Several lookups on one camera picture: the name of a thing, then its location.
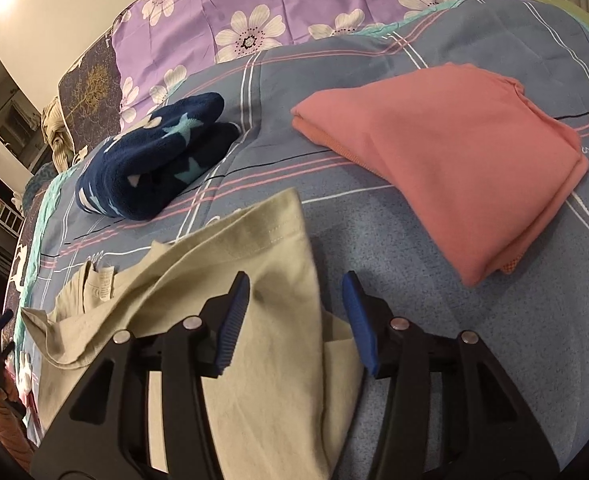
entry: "folded pink cloth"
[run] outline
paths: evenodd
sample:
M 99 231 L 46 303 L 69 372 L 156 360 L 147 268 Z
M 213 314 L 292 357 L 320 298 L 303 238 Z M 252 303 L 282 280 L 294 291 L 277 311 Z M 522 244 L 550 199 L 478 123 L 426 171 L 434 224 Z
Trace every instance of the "folded pink cloth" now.
M 316 92 L 292 114 L 396 186 L 467 286 L 514 267 L 588 170 L 577 132 L 469 64 Z

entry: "gray bed sheet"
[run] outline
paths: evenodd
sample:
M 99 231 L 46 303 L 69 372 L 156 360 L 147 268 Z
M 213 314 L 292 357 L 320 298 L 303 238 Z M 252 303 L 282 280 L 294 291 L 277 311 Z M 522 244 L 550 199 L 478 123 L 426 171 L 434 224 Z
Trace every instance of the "gray bed sheet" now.
M 341 277 L 356 270 L 370 294 L 425 331 L 479 332 L 564 466 L 589 438 L 589 172 L 513 275 L 495 273 L 469 289 L 401 193 L 306 140 L 290 125 L 290 108 L 321 89 L 470 62 L 520 80 L 543 111 L 578 129 L 589 158 L 589 41 L 562 10 L 518 0 L 467 0 L 389 32 L 276 48 L 190 76 L 171 100 L 219 92 L 226 102 L 222 120 L 239 124 L 241 140 L 147 223 L 82 212 L 73 200 L 75 178 L 69 180 L 47 226 L 31 306 L 52 310 L 59 290 L 87 259 L 125 269 L 153 240 L 177 240 L 295 186 L 324 305 L 345 318 Z M 29 335 L 26 350 L 38 374 L 40 355 Z M 338 478 L 366 478 L 387 386 L 365 381 Z M 437 444 L 431 436 L 431 449 Z

